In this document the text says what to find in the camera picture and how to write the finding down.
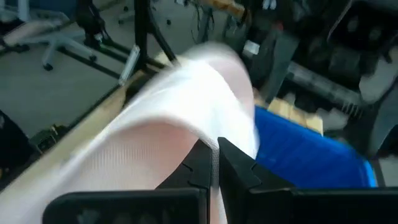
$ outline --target white mesh fabric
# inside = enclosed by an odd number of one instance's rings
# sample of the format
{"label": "white mesh fabric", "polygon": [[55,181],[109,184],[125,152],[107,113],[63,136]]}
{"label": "white mesh fabric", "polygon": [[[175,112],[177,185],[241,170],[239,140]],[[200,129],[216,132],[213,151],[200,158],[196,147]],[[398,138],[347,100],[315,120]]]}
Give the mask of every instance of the white mesh fabric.
{"label": "white mesh fabric", "polygon": [[256,155],[257,142],[247,75],[244,69],[235,69],[242,65],[234,57],[215,55],[210,61],[217,60],[225,68],[219,66],[216,71],[202,55],[159,74],[68,161],[49,167],[17,198],[7,196],[11,184],[0,194],[2,220],[40,223],[47,204],[67,192],[154,189],[200,138],[213,151],[211,224],[226,223],[218,186],[217,138],[226,137],[251,157]]}

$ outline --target chair caster wheel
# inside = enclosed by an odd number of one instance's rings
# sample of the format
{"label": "chair caster wheel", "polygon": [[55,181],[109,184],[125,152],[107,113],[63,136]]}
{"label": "chair caster wheel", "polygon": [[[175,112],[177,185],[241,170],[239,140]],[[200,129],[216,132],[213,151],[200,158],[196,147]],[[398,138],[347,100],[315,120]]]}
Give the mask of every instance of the chair caster wheel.
{"label": "chair caster wheel", "polygon": [[91,55],[90,57],[88,57],[88,59],[89,59],[91,62],[96,62],[96,61],[97,61],[97,56]]}
{"label": "chair caster wheel", "polygon": [[43,68],[44,68],[46,71],[51,71],[51,70],[53,69],[53,67],[52,67],[50,64],[45,64],[45,65],[43,65]]}

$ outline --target concrete floor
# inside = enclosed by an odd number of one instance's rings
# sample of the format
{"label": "concrete floor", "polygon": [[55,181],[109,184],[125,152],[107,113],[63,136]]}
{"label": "concrete floor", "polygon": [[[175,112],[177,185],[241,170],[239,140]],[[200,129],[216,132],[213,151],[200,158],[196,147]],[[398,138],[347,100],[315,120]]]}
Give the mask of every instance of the concrete floor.
{"label": "concrete floor", "polygon": [[[96,0],[97,6],[107,0]],[[180,54],[195,44],[192,39],[197,35],[195,10],[182,7],[173,1],[161,1],[154,4],[157,23],[176,54]],[[117,16],[123,12],[123,5],[101,13],[111,37],[126,47],[134,44],[134,23],[119,25]],[[215,29],[210,39],[220,35],[226,15],[215,13]],[[78,29],[71,26],[69,30]],[[160,47],[153,37],[149,37],[149,55],[155,56]],[[46,72],[41,65],[41,56],[45,46],[32,46],[23,54],[11,53],[0,58],[0,108],[8,114],[28,136],[52,124],[68,125],[91,105],[106,94],[116,84],[116,80],[88,67],[61,53],[56,53],[54,70]],[[115,72],[121,72],[123,64],[105,55],[97,54],[98,62]],[[363,96],[374,101],[385,91],[398,71],[398,50],[392,57],[395,64],[388,65],[380,61],[377,74],[361,82]],[[325,127],[340,122],[344,117],[338,113],[323,114]],[[398,186],[398,161],[388,159],[381,162],[386,184]]]}

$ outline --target blue container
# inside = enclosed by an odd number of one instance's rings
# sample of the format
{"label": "blue container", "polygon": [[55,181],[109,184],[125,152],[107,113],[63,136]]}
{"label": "blue container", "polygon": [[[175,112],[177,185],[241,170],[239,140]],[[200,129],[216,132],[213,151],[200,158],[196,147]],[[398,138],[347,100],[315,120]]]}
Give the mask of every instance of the blue container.
{"label": "blue container", "polygon": [[256,107],[257,162],[299,188],[375,187],[368,161],[354,149]]}

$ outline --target white label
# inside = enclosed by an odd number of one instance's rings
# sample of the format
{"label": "white label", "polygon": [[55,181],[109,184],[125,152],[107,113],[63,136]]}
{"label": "white label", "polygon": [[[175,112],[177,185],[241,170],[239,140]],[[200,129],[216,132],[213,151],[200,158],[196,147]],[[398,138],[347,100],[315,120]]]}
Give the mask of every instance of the white label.
{"label": "white label", "polygon": [[243,50],[246,52],[250,52],[253,55],[257,55],[260,50],[260,45],[248,40],[248,41],[246,41]]}

